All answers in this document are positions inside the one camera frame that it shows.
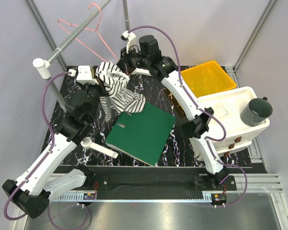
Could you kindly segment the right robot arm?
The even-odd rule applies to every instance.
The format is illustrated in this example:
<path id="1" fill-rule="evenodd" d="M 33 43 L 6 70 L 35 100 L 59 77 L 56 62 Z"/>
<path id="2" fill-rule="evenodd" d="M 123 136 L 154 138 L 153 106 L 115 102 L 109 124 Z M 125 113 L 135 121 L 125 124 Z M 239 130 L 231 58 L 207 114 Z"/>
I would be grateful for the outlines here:
<path id="1" fill-rule="evenodd" d="M 198 148 L 204 160 L 207 183 L 214 190 L 221 189 L 229 173 L 208 138 L 210 135 L 208 125 L 213 118 L 213 109 L 199 106 L 197 98 L 183 81 L 179 67 L 172 58 L 161 54 L 154 36 L 145 35 L 137 39 L 134 33 L 125 31 L 121 39 L 127 45 L 121 49 L 117 65 L 129 74 L 139 71 L 140 74 L 156 78 L 173 94 L 188 119 L 181 129 L 192 146 Z"/>

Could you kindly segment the striped black white tank top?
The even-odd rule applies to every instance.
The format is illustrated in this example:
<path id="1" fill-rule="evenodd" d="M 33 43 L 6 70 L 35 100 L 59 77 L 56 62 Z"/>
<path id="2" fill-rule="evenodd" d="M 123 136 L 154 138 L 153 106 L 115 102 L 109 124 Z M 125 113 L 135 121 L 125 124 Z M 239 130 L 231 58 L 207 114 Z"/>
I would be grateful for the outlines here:
<path id="1" fill-rule="evenodd" d="M 140 113 L 145 106 L 146 99 L 142 94 L 127 89 L 130 77 L 122 72 L 112 62 L 102 62 L 96 69 L 95 75 L 102 81 L 106 95 L 100 97 L 100 103 L 105 112 L 105 121 L 112 118 L 112 110 L 117 114 Z"/>

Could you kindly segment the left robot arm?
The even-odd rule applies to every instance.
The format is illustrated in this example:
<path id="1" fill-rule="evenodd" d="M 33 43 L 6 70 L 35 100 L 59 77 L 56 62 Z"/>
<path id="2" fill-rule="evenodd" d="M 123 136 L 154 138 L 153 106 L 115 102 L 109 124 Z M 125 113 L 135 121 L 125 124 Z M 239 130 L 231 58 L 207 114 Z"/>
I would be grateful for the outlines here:
<path id="1" fill-rule="evenodd" d="M 95 144 L 88 136 L 96 117 L 100 97 L 106 91 L 99 80 L 85 82 L 85 89 L 77 90 L 67 101 L 67 112 L 57 131 L 51 130 L 51 142 L 35 162 L 16 180 L 6 180 L 2 186 L 8 203 L 13 202 L 25 215 L 34 219 L 60 195 L 75 189 L 90 189 L 94 172 L 85 166 L 75 166 L 70 172 L 49 180 L 58 165 L 77 146 L 94 149 L 110 157 L 117 154 Z"/>

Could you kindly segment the pink wire hanger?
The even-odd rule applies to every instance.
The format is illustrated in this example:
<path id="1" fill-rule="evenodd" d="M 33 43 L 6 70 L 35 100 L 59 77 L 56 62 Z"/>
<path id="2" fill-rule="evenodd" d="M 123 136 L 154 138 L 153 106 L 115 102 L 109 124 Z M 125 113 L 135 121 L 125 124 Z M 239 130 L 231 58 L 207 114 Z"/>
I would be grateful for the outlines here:
<path id="1" fill-rule="evenodd" d="M 91 21 L 93 28 L 85 27 L 75 41 L 100 61 L 117 61 L 118 56 L 108 44 L 108 39 L 105 39 L 100 32 L 103 18 L 102 9 L 97 3 L 90 3 L 86 10 L 90 11 L 91 9 L 97 10 L 97 17 Z"/>

